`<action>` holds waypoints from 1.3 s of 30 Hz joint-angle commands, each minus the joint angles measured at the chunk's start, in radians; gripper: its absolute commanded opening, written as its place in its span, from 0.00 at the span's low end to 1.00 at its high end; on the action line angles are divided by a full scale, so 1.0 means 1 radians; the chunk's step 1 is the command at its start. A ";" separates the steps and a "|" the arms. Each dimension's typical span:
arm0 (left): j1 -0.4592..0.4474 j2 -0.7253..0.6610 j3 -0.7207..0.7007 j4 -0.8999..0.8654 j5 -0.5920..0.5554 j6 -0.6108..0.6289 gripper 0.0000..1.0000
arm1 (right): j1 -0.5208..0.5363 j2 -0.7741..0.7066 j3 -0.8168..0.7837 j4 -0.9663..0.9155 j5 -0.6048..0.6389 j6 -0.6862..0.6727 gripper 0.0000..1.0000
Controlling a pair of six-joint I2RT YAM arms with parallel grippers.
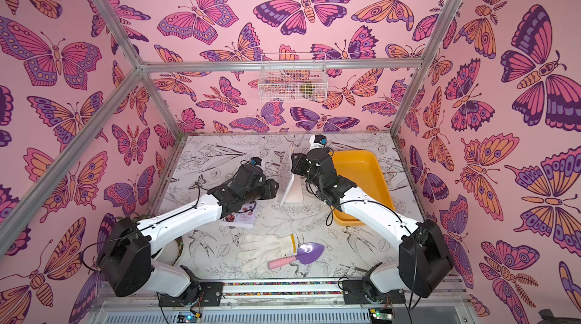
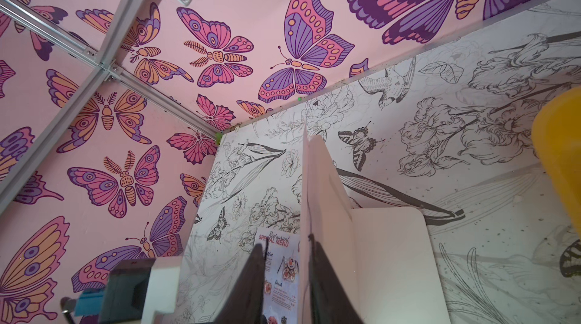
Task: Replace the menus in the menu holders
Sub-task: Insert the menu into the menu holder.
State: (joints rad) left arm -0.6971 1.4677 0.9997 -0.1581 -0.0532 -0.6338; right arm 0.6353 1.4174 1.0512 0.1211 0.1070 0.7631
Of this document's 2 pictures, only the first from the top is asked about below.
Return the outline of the special menu paper sheet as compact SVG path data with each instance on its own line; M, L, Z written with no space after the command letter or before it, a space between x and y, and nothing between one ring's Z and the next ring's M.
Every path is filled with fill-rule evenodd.
M257 217L257 203L244 204L238 211L229 214L220 221L221 226L250 229L254 227Z

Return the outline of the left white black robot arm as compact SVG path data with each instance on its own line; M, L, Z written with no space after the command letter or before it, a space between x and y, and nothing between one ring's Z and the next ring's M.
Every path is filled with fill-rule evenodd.
M117 222L104 241L98 268L113 293L120 298L137 292L165 295L182 305L201 297L201 282L187 267L177 267L153 257L179 237L239 211L253 201L277 196L279 185L267 177L256 160L243 163L233 178L215 186L192 203L168 213L134 222Z

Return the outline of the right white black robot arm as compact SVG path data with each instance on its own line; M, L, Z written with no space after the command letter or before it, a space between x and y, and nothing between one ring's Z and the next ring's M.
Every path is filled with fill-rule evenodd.
M454 263L440 227L434 221L407 218L373 199L352 180L337 173L327 148L290 155L291 172L315 188L315 196L378 233L396 248L396 263L379 263L367 271L363 289L370 301L407 289L427 298L446 278Z

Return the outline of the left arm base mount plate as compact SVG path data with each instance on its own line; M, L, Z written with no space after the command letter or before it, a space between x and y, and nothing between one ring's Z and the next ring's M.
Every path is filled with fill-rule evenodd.
M160 294L161 307L219 307L223 282L194 282L178 297Z

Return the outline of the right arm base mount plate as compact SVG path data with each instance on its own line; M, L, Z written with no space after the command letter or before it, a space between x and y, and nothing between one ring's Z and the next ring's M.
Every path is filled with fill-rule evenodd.
M343 294L343 302L348 305L403 304L405 301L402 290L381 293L364 280L343 278L337 284Z

